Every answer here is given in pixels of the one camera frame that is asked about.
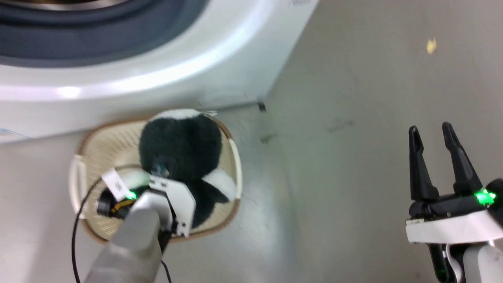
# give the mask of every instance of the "washing machine drum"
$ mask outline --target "washing machine drum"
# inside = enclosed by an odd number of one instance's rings
[[[0,0],[0,64],[65,67],[147,52],[177,37],[208,0]]]

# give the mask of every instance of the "black cable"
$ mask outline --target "black cable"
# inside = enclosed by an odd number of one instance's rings
[[[137,165],[137,164],[135,164],[135,165],[124,165],[124,166],[115,167],[114,169],[116,171],[120,171],[120,170],[123,170],[123,169],[131,169],[131,168],[141,168],[141,166]],[[75,282],[76,283],[81,283],[80,282],[80,277],[78,276],[77,261],[75,259],[75,237],[77,235],[78,220],[79,220],[80,214],[82,213],[82,209],[84,207],[84,204],[86,203],[86,201],[88,200],[89,196],[91,195],[91,192],[96,188],[96,186],[101,181],[102,181],[102,179],[101,179],[101,176],[100,176],[99,179],[97,179],[96,181],[94,181],[94,183],[91,185],[91,187],[89,188],[88,193],[86,194],[86,196],[82,200],[82,203],[80,204],[80,208],[78,209],[77,215],[75,216],[75,222],[73,223],[73,231],[72,231],[72,234],[71,234],[71,264],[73,266],[73,275],[75,276]]]
[[[166,271],[166,277],[167,277],[167,281],[169,283],[171,283],[171,276],[170,276],[170,272],[168,271],[167,269],[167,265],[164,263],[164,261],[161,259],[160,260],[161,264],[164,266],[164,270]]]

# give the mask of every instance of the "stuffed animal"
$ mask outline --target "stuffed animal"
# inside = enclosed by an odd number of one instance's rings
[[[216,202],[235,199],[234,181],[218,169],[220,128],[205,114],[194,109],[160,113],[145,125],[139,151],[146,172],[187,185],[196,201],[192,228],[211,216]]]

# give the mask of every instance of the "gray floor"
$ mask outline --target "gray floor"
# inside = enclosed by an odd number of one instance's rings
[[[244,198],[219,234],[169,247],[175,282],[435,282],[407,242],[407,129],[442,192],[453,123],[479,176],[501,176],[502,3],[322,0],[267,100],[223,112]],[[430,55],[426,42],[435,37]],[[0,278],[72,282],[69,160],[83,133],[0,148]],[[82,275],[100,246],[81,229]],[[166,282],[164,275],[157,282]]]

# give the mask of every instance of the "green light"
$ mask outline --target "green light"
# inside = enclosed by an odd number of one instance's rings
[[[482,188],[480,191],[476,192],[475,196],[481,205],[491,205],[494,203],[494,199],[496,198],[496,194],[489,192],[486,188]]]
[[[132,191],[129,191],[127,194],[126,194],[126,198],[127,199],[137,199],[138,197],[136,196],[136,194]]]

